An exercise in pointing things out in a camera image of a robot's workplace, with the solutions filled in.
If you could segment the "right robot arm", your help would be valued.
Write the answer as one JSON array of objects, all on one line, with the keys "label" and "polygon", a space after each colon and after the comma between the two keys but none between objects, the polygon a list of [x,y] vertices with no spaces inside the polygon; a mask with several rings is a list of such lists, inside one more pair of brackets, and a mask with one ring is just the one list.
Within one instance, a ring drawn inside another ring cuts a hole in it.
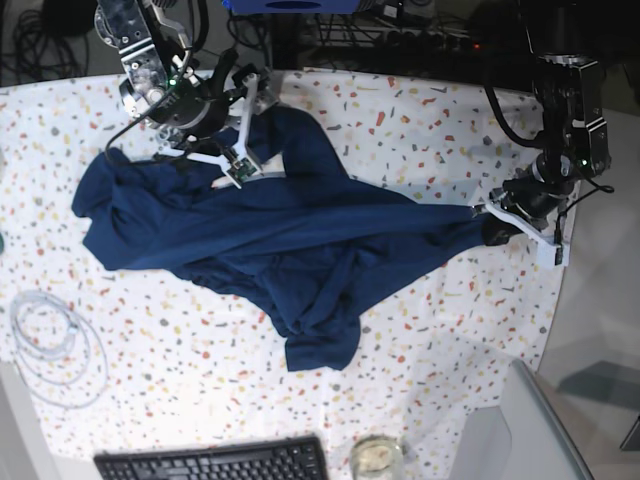
[{"label": "right robot arm", "polygon": [[250,116],[277,103],[271,72],[237,66],[233,48],[218,56],[210,77],[197,75],[209,33],[205,1],[187,3],[189,24],[168,16],[173,1],[99,1],[94,24],[101,40],[116,49],[126,79],[120,85],[125,110],[135,123],[208,136],[231,124],[240,101]]}]

